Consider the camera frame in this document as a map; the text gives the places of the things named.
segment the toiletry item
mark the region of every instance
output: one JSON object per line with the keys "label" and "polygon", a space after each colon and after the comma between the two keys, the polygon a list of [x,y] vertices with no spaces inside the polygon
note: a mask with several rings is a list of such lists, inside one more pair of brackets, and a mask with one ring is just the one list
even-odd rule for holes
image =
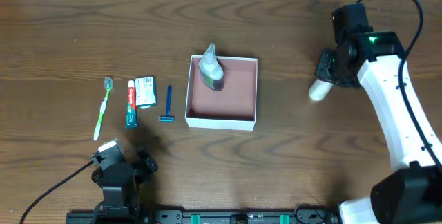
{"label": "toiletry item", "polygon": [[127,89],[127,114],[126,128],[136,128],[137,124],[137,106],[135,105],[135,82],[130,80]]}
{"label": "toiletry item", "polygon": [[198,67],[200,68],[201,80],[210,89],[221,91],[224,88],[224,72],[216,60],[215,44],[210,44],[204,52]]}
{"label": "toiletry item", "polygon": [[97,141],[99,131],[102,128],[103,115],[104,115],[104,112],[106,111],[106,105],[107,105],[109,93],[112,90],[112,87],[113,87],[112,77],[105,77],[104,78],[104,88],[107,90],[107,92],[106,92],[106,97],[104,98],[102,105],[99,108],[99,117],[98,117],[97,125],[95,126],[95,131],[94,131],[94,141]]}
{"label": "toiletry item", "polygon": [[172,86],[167,87],[166,115],[158,117],[160,122],[173,122],[175,117],[171,116]]}
{"label": "toiletry item", "polygon": [[143,109],[157,105],[157,92],[153,76],[135,79],[137,108]]}

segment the clear bottle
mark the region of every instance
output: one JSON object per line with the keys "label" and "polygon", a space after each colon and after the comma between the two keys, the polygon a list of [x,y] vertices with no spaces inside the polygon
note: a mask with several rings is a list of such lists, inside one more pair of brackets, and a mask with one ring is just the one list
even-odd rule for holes
{"label": "clear bottle", "polygon": [[198,67],[200,68],[201,80],[210,89],[221,91],[224,88],[224,71],[216,60],[215,44],[210,44],[204,52]]}

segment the white box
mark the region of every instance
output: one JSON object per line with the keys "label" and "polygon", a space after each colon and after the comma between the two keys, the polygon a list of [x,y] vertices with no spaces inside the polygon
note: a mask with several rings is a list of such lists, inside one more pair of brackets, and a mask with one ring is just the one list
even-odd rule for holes
{"label": "white box", "polygon": [[201,55],[192,55],[187,82],[189,127],[253,131],[256,123],[258,60],[217,57],[224,70],[224,88],[211,90],[200,77]]}

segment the red toothpaste label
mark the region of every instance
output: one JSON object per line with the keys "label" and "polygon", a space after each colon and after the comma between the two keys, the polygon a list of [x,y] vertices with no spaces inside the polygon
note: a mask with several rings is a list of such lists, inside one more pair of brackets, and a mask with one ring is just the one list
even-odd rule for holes
{"label": "red toothpaste label", "polygon": [[129,88],[127,94],[127,102],[129,103],[131,108],[135,110],[135,87]]}

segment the toothbrush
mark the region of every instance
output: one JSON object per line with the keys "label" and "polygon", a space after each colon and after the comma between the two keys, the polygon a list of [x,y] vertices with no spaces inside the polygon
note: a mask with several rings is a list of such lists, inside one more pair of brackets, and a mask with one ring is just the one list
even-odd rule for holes
{"label": "toothbrush", "polygon": [[104,98],[104,100],[102,102],[102,106],[99,108],[98,122],[97,122],[97,126],[95,127],[95,131],[94,131],[94,141],[97,141],[98,135],[99,135],[99,130],[102,128],[103,115],[104,115],[104,112],[106,111],[106,105],[108,102],[109,92],[112,90],[112,87],[113,87],[112,78],[105,77],[104,78],[104,88],[107,90],[107,92],[106,92],[106,97]]}

